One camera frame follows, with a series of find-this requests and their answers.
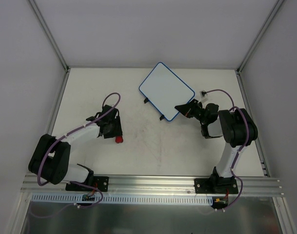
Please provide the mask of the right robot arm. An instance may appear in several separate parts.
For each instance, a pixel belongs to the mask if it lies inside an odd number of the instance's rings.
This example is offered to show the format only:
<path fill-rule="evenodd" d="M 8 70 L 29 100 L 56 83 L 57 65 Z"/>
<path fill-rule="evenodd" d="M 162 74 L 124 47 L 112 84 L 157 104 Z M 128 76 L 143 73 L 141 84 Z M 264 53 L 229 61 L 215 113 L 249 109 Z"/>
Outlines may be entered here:
<path fill-rule="evenodd" d="M 228 187 L 226 179 L 235 177 L 240 154 L 258 137 L 258 129 L 244 108 L 232 107 L 220 110 L 217 104 L 206 107 L 196 99 L 175 109 L 187 118 L 200 122 L 201 134 L 205 139 L 223 137 L 225 147 L 217 166 L 214 167 L 210 182 L 211 189 L 221 193 Z"/>

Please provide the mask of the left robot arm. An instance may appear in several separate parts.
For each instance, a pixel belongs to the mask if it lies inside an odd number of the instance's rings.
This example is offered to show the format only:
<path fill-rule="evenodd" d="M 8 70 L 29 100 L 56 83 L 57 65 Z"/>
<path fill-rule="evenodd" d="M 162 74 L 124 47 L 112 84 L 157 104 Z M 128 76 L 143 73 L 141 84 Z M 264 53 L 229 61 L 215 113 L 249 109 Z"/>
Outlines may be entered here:
<path fill-rule="evenodd" d="M 122 143 L 122 127 L 117 108 L 103 105 L 102 111 L 86 119 L 86 122 L 57 139 L 44 134 L 38 141 L 28 165 L 29 172 L 46 180 L 41 185 L 60 182 L 78 184 L 83 190 L 89 190 L 94 185 L 94 172 L 81 164 L 71 164 L 70 156 L 77 147 L 98 137 L 114 138 L 116 143 Z"/>

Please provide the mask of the blue framed whiteboard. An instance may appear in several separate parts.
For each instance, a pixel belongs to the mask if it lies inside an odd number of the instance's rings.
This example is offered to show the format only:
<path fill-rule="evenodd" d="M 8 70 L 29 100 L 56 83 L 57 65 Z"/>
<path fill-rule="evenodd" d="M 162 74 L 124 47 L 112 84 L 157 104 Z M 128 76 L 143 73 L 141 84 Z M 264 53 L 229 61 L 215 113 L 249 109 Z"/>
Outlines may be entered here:
<path fill-rule="evenodd" d="M 139 91 L 168 122 L 178 115 L 175 106 L 195 97 L 195 91 L 163 62 L 156 64 L 140 84 Z"/>

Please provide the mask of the red whiteboard eraser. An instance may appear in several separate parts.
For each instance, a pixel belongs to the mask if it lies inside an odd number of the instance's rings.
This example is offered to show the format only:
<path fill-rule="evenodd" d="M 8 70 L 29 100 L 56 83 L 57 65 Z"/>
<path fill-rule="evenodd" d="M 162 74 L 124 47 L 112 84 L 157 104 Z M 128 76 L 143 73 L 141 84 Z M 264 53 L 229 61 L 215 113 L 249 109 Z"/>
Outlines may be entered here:
<path fill-rule="evenodd" d="M 116 143 L 123 143 L 123 136 L 117 136 L 117 137 L 115 138 L 115 142 L 116 142 Z"/>

